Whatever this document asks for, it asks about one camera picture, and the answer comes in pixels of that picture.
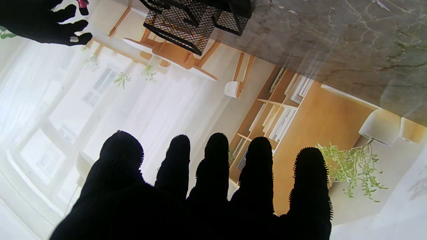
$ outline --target metal mesh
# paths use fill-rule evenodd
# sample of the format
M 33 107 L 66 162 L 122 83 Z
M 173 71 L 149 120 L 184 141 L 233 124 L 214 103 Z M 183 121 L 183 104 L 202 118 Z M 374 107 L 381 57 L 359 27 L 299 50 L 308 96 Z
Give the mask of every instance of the metal mesh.
M 236 21 L 231 12 L 221 11 L 215 16 L 215 27 L 241 36 L 248 21 L 242 16 L 237 16 Z
M 241 36 L 249 20 L 197 0 L 140 1 L 151 8 L 144 22 L 148 30 L 199 56 L 214 27 Z
M 171 5 L 162 14 L 150 11 L 144 25 L 150 25 L 146 27 L 158 36 L 201 56 L 214 30 L 211 16 L 219 10 L 192 0 L 174 1 L 188 7 L 196 22 L 183 9 Z

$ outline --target white chair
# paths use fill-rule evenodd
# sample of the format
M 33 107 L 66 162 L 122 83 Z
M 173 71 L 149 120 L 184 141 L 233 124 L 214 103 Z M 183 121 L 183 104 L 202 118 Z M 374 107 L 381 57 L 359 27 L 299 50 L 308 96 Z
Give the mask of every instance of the white chair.
M 254 62 L 254 56 L 247 53 L 240 53 L 239 61 L 237 63 L 236 72 L 232 82 L 227 82 L 225 85 L 224 93 L 227 96 L 238 98 L 240 97 L 243 87 L 245 86 L 249 72 Z
M 77 185 L 79 187 L 83 187 L 85 184 L 86 178 L 88 177 L 89 171 L 91 170 L 91 167 L 94 163 L 95 161 L 84 152 L 80 151 L 78 153 L 76 167 L 80 175 L 79 179 L 77 180 Z

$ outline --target white fingernail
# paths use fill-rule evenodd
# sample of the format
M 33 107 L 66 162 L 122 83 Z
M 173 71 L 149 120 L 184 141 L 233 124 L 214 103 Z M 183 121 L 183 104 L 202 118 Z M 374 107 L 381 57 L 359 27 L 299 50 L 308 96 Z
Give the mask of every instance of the white fingernail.
M 76 37 L 76 36 L 72 36 L 72 37 L 70 37 L 70 42 L 71 43 L 78 43 L 79 42 L 79 38 Z

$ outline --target hand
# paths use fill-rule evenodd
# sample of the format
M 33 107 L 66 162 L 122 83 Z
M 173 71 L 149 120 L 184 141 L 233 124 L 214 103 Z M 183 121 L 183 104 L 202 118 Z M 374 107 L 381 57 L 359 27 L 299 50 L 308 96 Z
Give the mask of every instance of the hand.
M 0 3 L 0 26 L 10 32 L 39 43 L 68 46 L 86 45 L 92 34 L 77 36 L 88 25 L 85 20 L 59 24 L 76 14 L 76 6 L 68 5 L 57 12 L 51 11 L 62 0 L 8 0 Z
M 142 146 L 133 136 L 120 131 L 112 135 L 51 239 L 130 239 L 141 233 L 148 238 L 329 239 L 327 170 L 316 148 L 298 154 L 290 210 L 280 217 L 273 214 L 273 161 L 267 138 L 251 141 L 240 188 L 230 202 L 224 134 L 213 134 L 206 144 L 188 198 L 190 140 L 185 135 L 172 139 L 154 187 L 138 171 L 142 159 Z

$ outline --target black wire mesh basket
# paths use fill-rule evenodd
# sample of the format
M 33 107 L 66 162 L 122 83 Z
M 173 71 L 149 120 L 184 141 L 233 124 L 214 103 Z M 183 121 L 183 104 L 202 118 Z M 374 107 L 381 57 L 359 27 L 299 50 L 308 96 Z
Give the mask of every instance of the black wire mesh basket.
M 150 10 L 144 27 L 199 56 L 214 27 L 241 36 L 251 16 L 250 10 L 248 14 L 224 0 L 140 1 Z

